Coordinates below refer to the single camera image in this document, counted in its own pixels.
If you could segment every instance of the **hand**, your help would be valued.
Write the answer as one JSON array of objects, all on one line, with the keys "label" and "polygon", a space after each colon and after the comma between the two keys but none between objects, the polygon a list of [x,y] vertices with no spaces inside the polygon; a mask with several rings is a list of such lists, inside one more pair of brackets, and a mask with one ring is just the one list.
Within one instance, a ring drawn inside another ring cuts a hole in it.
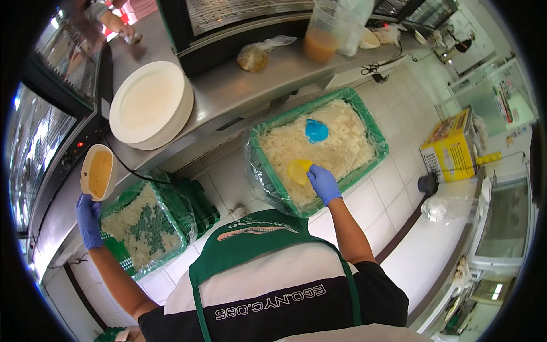
[{"label": "hand", "polygon": [[325,207],[329,205],[332,199],[342,197],[340,189],[338,189],[338,183],[329,170],[313,164],[306,175],[310,179],[311,186],[317,193],[317,196],[325,204]]},{"label": "hand", "polygon": [[78,228],[87,249],[98,248],[103,245],[99,230],[99,213],[101,203],[93,202],[90,194],[82,194],[76,203],[76,219]]},{"label": "hand", "polygon": [[131,37],[135,34],[135,29],[131,25],[123,25],[118,34],[121,37]]}]

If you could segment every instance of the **worker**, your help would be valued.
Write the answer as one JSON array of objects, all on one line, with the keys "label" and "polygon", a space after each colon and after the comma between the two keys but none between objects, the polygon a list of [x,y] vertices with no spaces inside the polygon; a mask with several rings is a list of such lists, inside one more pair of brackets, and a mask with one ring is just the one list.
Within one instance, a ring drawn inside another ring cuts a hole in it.
[{"label": "worker", "polygon": [[84,13],[89,21],[100,22],[106,28],[118,33],[122,37],[131,37],[135,34],[135,29],[131,25],[126,25],[120,17],[112,13],[108,6],[102,2],[86,0]]},{"label": "worker", "polygon": [[213,231],[165,305],[153,302],[105,247],[100,203],[91,195],[78,200],[78,227],[105,285],[147,342],[276,341],[319,332],[340,341],[348,333],[365,341],[389,332],[401,338],[390,341],[421,340],[394,328],[406,325],[408,298],[376,263],[332,173],[312,165],[307,175],[330,209],[339,249],[310,235],[307,219],[255,212]]},{"label": "worker", "polygon": [[458,54],[464,54],[470,47],[473,41],[476,39],[476,36],[474,33],[472,33],[469,36],[469,39],[466,39],[464,41],[458,40],[457,43],[445,54],[441,55],[441,61],[443,63],[448,62],[451,60],[454,56]]}]

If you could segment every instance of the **orange liquid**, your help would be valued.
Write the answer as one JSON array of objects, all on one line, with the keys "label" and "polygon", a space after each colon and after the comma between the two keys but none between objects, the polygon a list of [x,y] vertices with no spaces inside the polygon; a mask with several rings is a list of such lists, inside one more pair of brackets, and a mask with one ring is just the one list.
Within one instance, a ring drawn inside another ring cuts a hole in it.
[{"label": "orange liquid", "polygon": [[97,152],[93,157],[91,167],[89,168],[89,189],[97,197],[104,196],[111,169],[112,155],[106,151]]},{"label": "orange liquid", "polygon": [[339,46],[340,43],[334,34],[312,28],[306,32],[302,50],[306,57],[312,61],[327,64]]}]

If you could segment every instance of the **yellow box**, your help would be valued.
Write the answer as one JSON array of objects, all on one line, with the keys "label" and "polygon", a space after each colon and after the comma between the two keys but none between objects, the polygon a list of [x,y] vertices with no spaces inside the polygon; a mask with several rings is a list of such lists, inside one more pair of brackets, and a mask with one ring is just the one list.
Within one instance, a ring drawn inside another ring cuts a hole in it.
[{"label": "yellow box", "polygon": [[476,149],[471,128],[473,111],[463,111],[437,124],[420,148],[429,172],[435,172],[439,182],[459,181],[476,173]]}]

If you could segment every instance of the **stainless steel counter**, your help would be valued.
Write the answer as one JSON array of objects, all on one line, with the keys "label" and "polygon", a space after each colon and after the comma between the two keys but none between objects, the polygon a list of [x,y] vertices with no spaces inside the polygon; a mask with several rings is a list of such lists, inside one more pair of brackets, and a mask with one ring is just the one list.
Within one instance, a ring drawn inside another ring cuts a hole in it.
[{"label": "stainless steel counter", "polygon": [[[133,71],[145,64],[162,60],[178,64],[158,11],[137,22],[135,29],[144,36],[140,45],[130,47],[121,39],[110,42],[114,93]],[[404,55],[429,49],[420,45],[413,34],[406,32],[401,34],[401,44]],[[395,46],[382,45],[373,50],[359,49],[351,58],[335,54],[327,65],[319,65],[302,54],[301,41],[296,41],[270,52],[268,65],[260,72],[249,73],[235,60],[226,61],[190,78],[195,95],[194,109],[186,126],[169,144],[156,150],[142,151],[119,142],[112,135],[106,139],[128,167],[146,172],[217,128],[273,99],[337,73],[389,60],[398,52],[399,48]],[[78,235],[74,206],[81,193],[82,162],[80,160],[67,177],[43,220],[35,247],[38,253],[33,256],[34,269],[40,280],[50,263],[63,263],[72,254],[70,249],[73,246],[68,243]],[[118,183],[110,198],[115,198],[136,179],[119,165]]]}]

